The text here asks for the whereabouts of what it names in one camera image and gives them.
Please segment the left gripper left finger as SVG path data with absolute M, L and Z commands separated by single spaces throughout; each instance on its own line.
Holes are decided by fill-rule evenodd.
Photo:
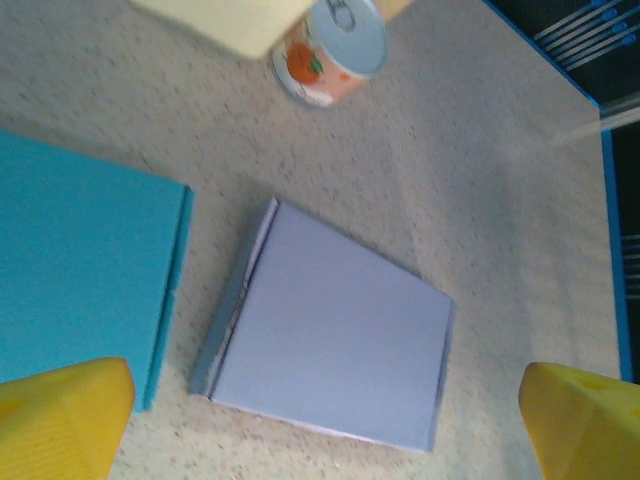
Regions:
M 134 381 L 120 357 L 3 383 L 1 477 L 106 479 L 134 400 Z

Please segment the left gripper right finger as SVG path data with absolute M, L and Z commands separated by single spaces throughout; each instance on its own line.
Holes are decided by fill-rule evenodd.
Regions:
M 637 384 L 534 362 L 518 404 L 543 478 L 639 477 Z

